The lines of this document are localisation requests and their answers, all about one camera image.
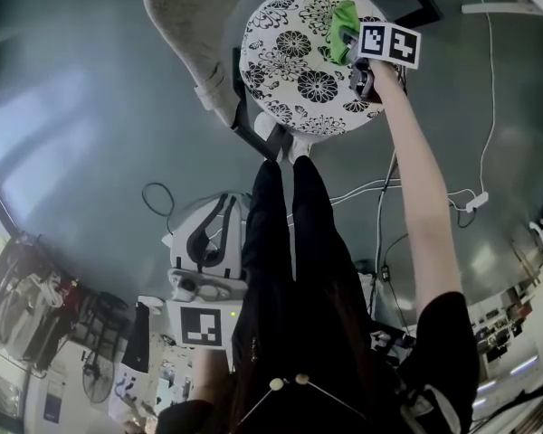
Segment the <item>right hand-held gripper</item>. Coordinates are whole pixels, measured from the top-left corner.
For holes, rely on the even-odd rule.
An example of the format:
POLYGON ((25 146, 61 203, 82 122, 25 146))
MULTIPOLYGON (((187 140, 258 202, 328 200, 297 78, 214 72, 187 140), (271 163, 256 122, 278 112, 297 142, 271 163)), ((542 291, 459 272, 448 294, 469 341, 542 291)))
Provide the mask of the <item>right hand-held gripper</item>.
POLYGON ((352 64, 350 88, 360 101, 381 102, 374 89, 370 60, 386 61, 411 70, 419 67, 421 34, 413 30, 388 22, 363 22, 358 33, 341 27, 338 35, 352 64))

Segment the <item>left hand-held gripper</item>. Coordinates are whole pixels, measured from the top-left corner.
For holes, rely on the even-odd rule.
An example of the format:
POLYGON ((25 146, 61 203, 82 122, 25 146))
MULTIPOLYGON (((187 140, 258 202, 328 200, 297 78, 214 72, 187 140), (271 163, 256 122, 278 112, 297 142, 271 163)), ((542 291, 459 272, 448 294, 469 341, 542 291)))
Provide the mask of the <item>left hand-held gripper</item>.
POLYGON ((232 336, 248 288, 242 263, 242 201, 222 193, 174 230, 167 273, 171 337, 183 348, 223 350, 233 368, 232 336))

